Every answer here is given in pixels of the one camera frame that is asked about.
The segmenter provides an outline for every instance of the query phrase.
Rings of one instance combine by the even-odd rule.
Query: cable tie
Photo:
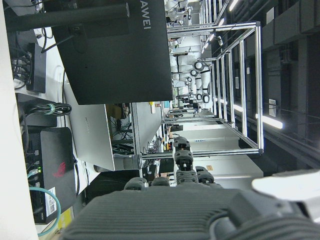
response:
[[[51,114],[53,114],[53,113],[55,112],[55,110],[56,110],[55,105],[52,104],[52,103],[48,103],[47,105],[50,107],[50,111],[47,112],[47,113],[45,113],[45,115],[51,115]]]

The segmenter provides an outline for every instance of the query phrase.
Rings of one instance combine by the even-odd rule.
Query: wire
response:
[[[76,192],[75,195],[78,196],[79,192],[80,192],[80,176],[79,176],[79,168],[78,168],[78,161],[76,160],[75,156],[73,155],[73,159],[74,159],[74,168],[75,168],[75,172],[76,172]]]
[[[53,39],[54,38],[54,34],[53,33],[51,33],[51,36],[47,36],[47,33],[45,34],[45,31],[46,29],[43,27],[43,28],[41,28],[41,33],[42,33],[42,35],[45,37],[45,38],[47,38],[47,39]]]
[[[21,86],[15,87],[14,90],[19,90],[24,88],[27,85],[27,81],[25,81]]]
[[[49,103],[42,105],[34,105],[26,115],[26,118],[34,114],[44,114],[44,115],[53,115],[56,117],[62,117],[64,115],[69,115],[72,111],[71,105],[67,103]]]
[[[86,173],[87,186],[89,186],[89,173],[88,173],[88,169],[87,169],[87,163],[84,162],[84,165],[85,165],[85,173]]]
[[[45,3],[45,2],[49,2],[51,0],[42,0],[42,1],[39,1],[35,4],[32,4],[32,5],[14,5],[14,6],[6,6],[3,11],[7,10],[7,9],[11,9],[11,8],[31,8],[31,7],[35,7],[37,5],[40,5],[42,3]]]
[[[66,70],[63,70],[63,78],[62,78],[62,103],[65,103],[65,78],[66,78]],[[67,126],[66,124],[66,115],[63,115],[64,120],[64,127]]]
[[[55,43],[55,44],[49,46],[48,48],[46,48],[48,37],[47,37],[47,32],[46,32],[45,28],[43,28],[43,32],[44,32],[44,44],[43,44],[43,48],[41,50],[42,54],[45,53],[46,51],[54,48],[55,46],[58,46],[58,45],[66,42],[66,41],[68,41],[68,40],[70,40],[70,39],[72,39],[74,37],[74,35],[70,35],[70,36],[66,37],[65,39],[62,39],[61,41],[58,41],[57,43]]]
[[[56,197],[56,195],[54,195],[52,192],[48,191],[47,189],[45,188],[42,188],[42,187],[35,187],[35,186],[30,186],[29,187],[29,190],[30,191],[39,191],[39,192],[43,192],[45,194],[48,194],[50,195],[56,202],[56,219],[53,223],[53,225],[46,231],[43,231],[41,233],[38,233],[38,236],[41,237],[43,235],[46,235],[48,234],[49,232],[51,232],[58,224],[58,221],[60,219],[60,215],[61,215],[61,205],[60,205],[60,202],[58,200],[58,198]]]
[[[27,156],[28,148],[29,148],[29,132],[28,132],[28,125],[27,125],[27,117],[25,111],[20,107],[20,111],[22,113],[22,121],[24,123],[24,133],[25,133],[25,145],[24,145],[24,154]]]
[[[29,53],[27,53],[26,51],[24,51],[23,49],[21,49],[21,47],[20,47],[20,45],[19,45],[19,43],[18,43],[17,34],[16,34],[16,41],[15,41],[15,42],[17,43],[18,48],[16,48],[16,47],[10,47],[10,48],[17,50],[17,54],[18,54],[18,51],[21,51],[22,53],[25,54],[25,56],[26,56],[26,57],[29,59],[29,61],[30,61],[30,62],[29,62],[30,72],[29,72],[28,79],[25,80],[25,81],[23,81],[22,79],[20,79],[20,81],[24,82],[23,85],[14,88],[14,90],[19,90],[19,89],[22,89],[23,87],[25,87],[28,83],[30,83],[30,80],[31,80],[31,77],[32,77],[32,73],[33,73],[33,64],[32,64],[32,59],[31,59],[31,57],[29,56]],[[21,60],[22,57],[24,57],[24,56],[18,57],[18,59],[16,60],[16,63],[17,63],[17,64],[14,64],[14,66],[15,66],[15,65],[18,65],[18,66],[19,66],[19,65],[20,65],[20,64],[18,64],[18,63],[19,63],[19,60]],[[14,79],[17,79],[17,76],[16,76],[16,75],[17,75],[17,68],[16,68],[16,69],[14,70],[14,72],[12,73],[12,76],[13,76]]]

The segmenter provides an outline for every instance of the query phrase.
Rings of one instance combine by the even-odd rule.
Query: red logo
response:
[[[66,164],[65,162],[63,162],[60,164],[58,171],[56,171],[55,173],[52,173],[52,175],[56,178],[61,178],[65,175],[65,172],[66,172]]]

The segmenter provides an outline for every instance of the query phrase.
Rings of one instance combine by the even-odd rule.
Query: barcode sticker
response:
[[[49,192],[53,193],[56,195],[56,187],[54,186],[53,188],[48,190]],[[48,217],[51,215],[53,212],[57,210],[57,203],[54,200],[52,196],[49,194],[45,194],[45,211],[46,211],[46,216]]]

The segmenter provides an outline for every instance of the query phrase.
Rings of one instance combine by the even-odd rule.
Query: teal ethernet cable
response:
[[[34,169],[34,171],[31,170],[31,171],[28,173],[27,177],[30,178],[32,175],[35,175],[35,174],[37,174],[38,172],[39,172],[39,170],[37,170],[37,169]],[[58,221],[59,221],[59,219],[60,219],[60,215],[61,215],[61,205],[60,205],[60,202],[59,202],[58,198],[56,197],[56,195],[54,195],[52,192],[48,191],[48,190],[45,189],[45,188],[30,186],[30,187],[29,187],[29,190],[30,190],[30,191],[39,191],[39,192],[43,192],[43,193],[45,193],[45,194],[48,194],[48,195],[50,195],[50,196],[55,200],[55,202],[56,202],[56,212],[57,212],[57,213],[56,213],[56,219],[55,219],[55,221],[54,221],[54,224],[53,224],[48,230],[46,230],[46,231],[44,231],[44,232],[38,233],[38,236],[41,237],[41,236],[46,235],[46,234],[48,234],[49,232],[51,232],[51,231],[57,226]]]

